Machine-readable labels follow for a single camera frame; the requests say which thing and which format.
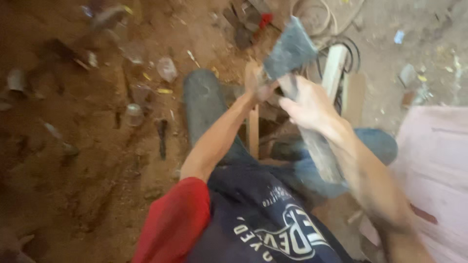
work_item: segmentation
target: hand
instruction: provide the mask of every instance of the hand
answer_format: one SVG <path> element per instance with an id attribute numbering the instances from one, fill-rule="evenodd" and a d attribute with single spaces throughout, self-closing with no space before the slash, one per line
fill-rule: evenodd
<path id="1" fill-rule="evenodd" d="M 265 85 L 266 77 L 263 76 L 263 67 L 254 60 L 247 63 L 245 67 L 245 93 L 251 94 L 256 103 L 266 101 L 273 91 L 278 87 L 278 82 Z"/>
<path id="2" fill-rule="evenodd" d="M 293 76 L 297 80 L 298 95 L 296 102 L 281 98 L 279 105 L 289 114 L 291 121 L 305 129 L 318 132 L 325 131 L 329 124 L 341 117 L 336 112 L 325 90 L 301 76 Z M 281 77 L 279 82 L 291 83 L 291 75 Z"/>

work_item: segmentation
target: red object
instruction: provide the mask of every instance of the red object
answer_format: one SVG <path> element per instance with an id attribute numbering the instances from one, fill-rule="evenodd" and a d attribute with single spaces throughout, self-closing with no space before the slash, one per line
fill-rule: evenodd
<path id="1" fill-rule="evenodd" d="M 271 21 L 273 20 L 273 14 L 272 13 L 263 13 L 262 14 L 262 21 L 260 21 L 260 24 L 258 26 L 260 29 L 266 27 Z"/>
<path id="2" fill-rule="evenodd" d="M 132 263 L 183 262 L 210 222 L 210 196 L 189 177 L 151 204 Z"/>

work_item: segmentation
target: person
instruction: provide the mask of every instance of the person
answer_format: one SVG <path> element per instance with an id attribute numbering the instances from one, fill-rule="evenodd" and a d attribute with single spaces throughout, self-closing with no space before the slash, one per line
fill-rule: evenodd
<path id="1" fill-rule="evenodd" d="M 252 65 L 246 68 L 245 93 L 229 109 L 211 71 L 196 70 L 184 80 L 193 148 L 180 181 L 151 204 L 133 263 L 353 262 L 292 189 L 288 178 L 297 177 L 297 166 L 261 165 L 237 136 L 253 107 L 278 86 L 259 87 L 261 68 Z M 346 187 L 378 230 L 387 260 L 432 262 L 386 166 L 337 114 L 322 87 L 294 77 L 299 98 L 282 98 L 280 106 L 296 125 L 326 138 Z"/>

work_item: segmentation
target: metal tool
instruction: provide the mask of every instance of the metal tool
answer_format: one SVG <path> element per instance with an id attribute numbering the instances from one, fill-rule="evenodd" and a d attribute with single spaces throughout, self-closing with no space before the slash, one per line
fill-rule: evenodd
<path id="1" fill-rule="evenodd" d="M 317 53 L 317 48 L 305 32 L 299 19 L 291 16 L 291 21 L 273 47 L 273 51 L 263 62 L 263 69 L 267 73 L 267 81 L 274 81 L 299 68 L 302 64 L 315 60 Z M 293 101 L 297 99 L 296 78 L 291 77 L 288 80 L 282 80 L 280 86 L 286 97 Z M 341 182 L 343 178 L 339 166 L 326 139 L 317 132 L 301 127 L 299 127 L 299 131 L 322 179 L 329 183 Z"/>
<path id="2" fill-rule="evenodd" d="M 159 134 L 159 153 L 161 155 L 161 159 L 166 159 L 166 128 L 168 126 L 168 121 L 166 119 L 162 119 L 158 122 L 158 134 Z"/>

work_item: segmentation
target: wooden plank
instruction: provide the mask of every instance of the wooden plank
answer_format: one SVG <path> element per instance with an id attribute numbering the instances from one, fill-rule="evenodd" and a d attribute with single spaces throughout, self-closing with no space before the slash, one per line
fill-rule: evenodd
<path id="1" fill-rule="evenodd" d="M 247 143 L 249 145 L 249 152 L 252 157 L 258 160 L 258 104 L 249 113 L 249 120 L 247 122 Z"/>
<path id="2" fill-rule="evenodd" d="M 328 52 L 322 87 L 327 91 L 328 98 L 332 102 L 335 101 L 347 55 L 348 49 L 342 44 L 333 45 Z"/>
<path id="3" fill-rule="evenodd" d="M 344 74 L 341 117 L 352 127 L 361 125 L 365 93 L 366 77 L 362 73 Z"/>

